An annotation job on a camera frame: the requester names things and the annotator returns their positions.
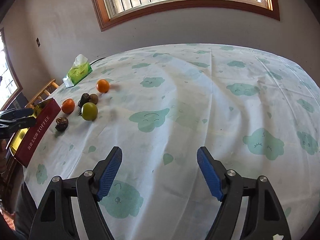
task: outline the window frame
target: window frame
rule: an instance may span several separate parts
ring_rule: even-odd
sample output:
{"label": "window frame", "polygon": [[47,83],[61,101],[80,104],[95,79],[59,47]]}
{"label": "window frame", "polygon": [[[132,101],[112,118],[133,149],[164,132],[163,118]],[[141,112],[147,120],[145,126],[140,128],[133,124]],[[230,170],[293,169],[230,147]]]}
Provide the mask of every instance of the window frame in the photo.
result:
{"label": "window frame", "polygon": [[122,12],[111,17],[106,8],[105,0],[92,0],[93,7],[99,22],[101,31],[144,15],[182,8],[218,7],[248,11],[280,21],[278,0],[263,0],[266,7],[253,0],[163,0],[132,8],[130,12]]}
{"label": "window frame", "polygon": [[15,100],[15,98],[18,96],[18,94],[22,91],[22,86],[21,83],[13,69],[9,54],[8,54],[8,50],[7,50],[7,44],[5,42],[5,36],[4,36],[4,28],[0,29],[0,36],[2,37],[2,41],[3,41],[3,45],[4,45],[4,54],[5,54],[5,59],[7,61],[8,64],[8,69],[11,73],[11,76],[13,78],[13,81],[15,82],[17,89],[15,90],[15,92],[12,93],[12,95],[8,98],[8,100],[4,103],[4,105],[0,108],[0,111],[3,111],[5,109],[8,108],[8,106],[12,103],[12,101]]}

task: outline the white wall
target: white wall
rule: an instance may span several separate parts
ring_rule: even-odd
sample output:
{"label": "white wall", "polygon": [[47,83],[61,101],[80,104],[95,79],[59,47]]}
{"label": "white wall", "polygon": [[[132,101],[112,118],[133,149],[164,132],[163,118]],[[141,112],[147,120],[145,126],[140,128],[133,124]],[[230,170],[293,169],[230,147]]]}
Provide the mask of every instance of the white wall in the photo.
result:
{"label": "white wall", "polygon": [[37,54],[26,25],[25,8],[22,0],[12,5],[0,28],[4,36],[13,69],[23,87],[22,93],[30,100],[50,81],[49,73]]}
{"label": "white wall", "polygon": [[279,0],[280,22],[232,9],[189,8],[151,14],[104,32],[91,0],[19,1],[25,7],[30,45],[58,83],[80,53],[94,60],[152,45],[221,43],[291,59],[320,85],[320,25],[304,0]]}

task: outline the green tissue pack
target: green tissue pack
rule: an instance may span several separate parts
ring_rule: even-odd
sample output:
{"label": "green tissue pack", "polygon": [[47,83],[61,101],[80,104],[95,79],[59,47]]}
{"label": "green tissue pack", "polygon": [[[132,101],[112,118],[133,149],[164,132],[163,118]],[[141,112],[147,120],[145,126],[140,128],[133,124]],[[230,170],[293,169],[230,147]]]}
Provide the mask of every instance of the green tissue pack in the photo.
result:
{"label": "green tissue pack", "polygon": [[73,87],[91,72],[92,68],[88,62],[88,59],[80,54],[78,57],[76,57],[76,60],[68,74],[63,78],[63,82],[66,88]]}

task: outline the box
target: box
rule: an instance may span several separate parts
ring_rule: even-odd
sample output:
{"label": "box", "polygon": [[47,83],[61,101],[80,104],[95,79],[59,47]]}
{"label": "box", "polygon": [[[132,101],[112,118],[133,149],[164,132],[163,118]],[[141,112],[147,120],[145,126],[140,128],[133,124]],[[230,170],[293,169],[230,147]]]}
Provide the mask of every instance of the box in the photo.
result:
{"label": "box", "polygon": [[53,98],[42,101],[33,111],[33,116],[37,119],[36,125],[21,129],[14,135],[10,144],[10,151],[13,157],[23,166],[28,166],[44,133],[60,110],[60,106]]}

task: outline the orange fruit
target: orange fruit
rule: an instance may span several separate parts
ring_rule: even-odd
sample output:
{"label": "orange fruit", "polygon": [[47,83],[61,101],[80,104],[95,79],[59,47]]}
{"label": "orange fruit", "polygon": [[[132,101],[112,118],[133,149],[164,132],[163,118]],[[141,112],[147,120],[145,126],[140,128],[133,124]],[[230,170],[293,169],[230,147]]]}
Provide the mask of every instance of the orange fruit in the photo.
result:
{"label": "orange fruit", "polygon": [[75,102],[71,98],[69,98],[62,103],[61,110],[65,114],[71,114],[75,109],[75,107],[76,107]]}
{"label": "orange fruit", "polygon": [[110,85],[109,85],[109,82],[105,79],[100,79],[98,82],[97,82],[97,90],[100,92],[100,93],[107,93],[108,90],[110,88]]}

